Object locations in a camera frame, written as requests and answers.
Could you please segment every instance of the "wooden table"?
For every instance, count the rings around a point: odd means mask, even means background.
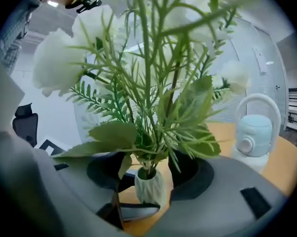
[[[235,139],[235,124],[233,123],[209,123],[210,131],[215,135],[217,141],[227,142],[220,143],[221,155],[229,157]],[[164,160],[158,164],[159,171],[162,173],[167,184],[168,196],[173,189],[171,172],[168,168],[168,161]],[[262,176],[269,180],[286,196],[289,196],[297,183],[297,147],[289,141],[278,136],[277,146],[270,154],[269,162],[265,167]],[[139,203],[135,188],[130,187],[119,194],[120,202]],[[133,236],[144,235],[155,222],[167,211],[169,205],[162,208],[157,214],[143,220],[130,221],[124,224],[125,232]]]

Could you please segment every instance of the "round table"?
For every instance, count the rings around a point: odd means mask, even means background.
[[[235,143],[235,124],[208,123],[208,126],[210,131],[215,135],[217,141],[225,141],[220,143],[221,155],[229,157],[231,155],[232,146]],[[171,172],[168,168],[168,160],[160,162],[157,168],[165,179],[168,196],[170,197],[170,191],[173,189],[173,184]],[[263,170],[262,176],[281,190],[284,195],[289,196],[297,183],[297,147],[278,136],[277,146],[270,154],[268,164]],[[123,203],[139,203],[134,186],[119,193],[119,198],[120,202]],[[125,232],[134,236],[144,235],[168,208],[169,205],[166,205],[152,217],[125,223]]]

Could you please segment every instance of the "white vase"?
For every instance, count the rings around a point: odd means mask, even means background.
[[[161,173],[156,170],[153,178],[143,180],[135,175],[135,190],[141,203],[152,203],[163,207],[167,201],[166,184]]]

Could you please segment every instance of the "bouquet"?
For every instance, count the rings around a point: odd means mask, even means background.
[[[77,16],[73,37],[61,29],[50,33],[35,53],[35,86],[45,96],[68,94],[88,103],[86,112],[106,117],[88,131],[93,141],[57,157],[119,152],[125,154],[120,178],[136,159],[139,178],[150,180],[168,157],[180,172],[174,150],[191,159],[219,155],[206,122],[222,111],[213,105],[245,90],[248,73],[238,61],[216,75],[209,68],[243,1],[117,0],[127,3],[119,17],[108,5],[95,7]],[[131,37],[139,40],[135,51]]]

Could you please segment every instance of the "ceiling light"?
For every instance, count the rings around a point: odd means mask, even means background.
[[[57,3],[57,2],[52,2],[52,1],[50,1],[50,0],[48,0],[47,3],[48,3],[50,6],[53,6],[53,7],[57,7],[57,6],[58,6],[58,3]]]

